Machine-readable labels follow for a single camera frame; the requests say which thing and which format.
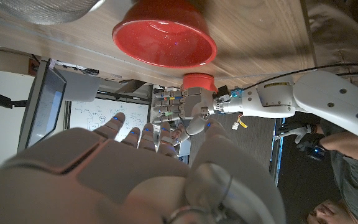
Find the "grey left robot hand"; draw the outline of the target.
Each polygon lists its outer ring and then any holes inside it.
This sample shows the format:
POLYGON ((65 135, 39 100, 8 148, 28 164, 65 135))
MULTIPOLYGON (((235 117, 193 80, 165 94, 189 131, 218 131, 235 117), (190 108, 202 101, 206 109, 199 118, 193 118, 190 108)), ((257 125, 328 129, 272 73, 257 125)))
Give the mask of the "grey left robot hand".
POLYGON ((220 104, 231 99, 226 86, 217 91, 201 87, 186 90, 164 91, 157 93, 152 108, 154 122, 190 120, 189 126, 173 139, 176 146, 190 136, 200 133, 206 124, 207 117, 221 111, 220 104))

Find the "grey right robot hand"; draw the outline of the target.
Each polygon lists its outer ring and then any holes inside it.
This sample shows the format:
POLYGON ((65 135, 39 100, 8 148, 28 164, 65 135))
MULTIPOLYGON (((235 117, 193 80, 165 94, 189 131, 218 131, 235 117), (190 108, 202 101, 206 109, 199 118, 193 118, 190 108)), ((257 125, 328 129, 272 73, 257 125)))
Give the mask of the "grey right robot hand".
POLYGON ((179 161, 168 124, 115 139, 118 114, 94 131, 73 128, 0 165, 0 223, 285 223, 267 169, 215 119, 191 166, 179 161))

